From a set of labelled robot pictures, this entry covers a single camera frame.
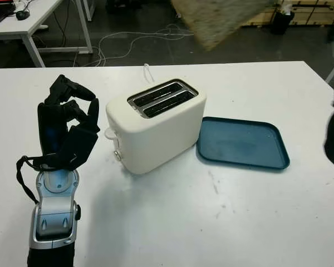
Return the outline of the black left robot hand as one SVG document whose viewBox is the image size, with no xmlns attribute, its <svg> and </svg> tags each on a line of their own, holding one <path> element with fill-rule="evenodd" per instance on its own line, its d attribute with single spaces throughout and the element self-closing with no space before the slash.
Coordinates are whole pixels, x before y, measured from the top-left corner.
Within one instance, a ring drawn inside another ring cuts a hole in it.
<svg viewBox="0 0 334 267">
<path fill-rule="evenodd" d="M 92 91 L 59 75 L 37 114 L 44 164 L 75 169 L 87 161 L 100 131 L 99 100 Z"/>
</svg>

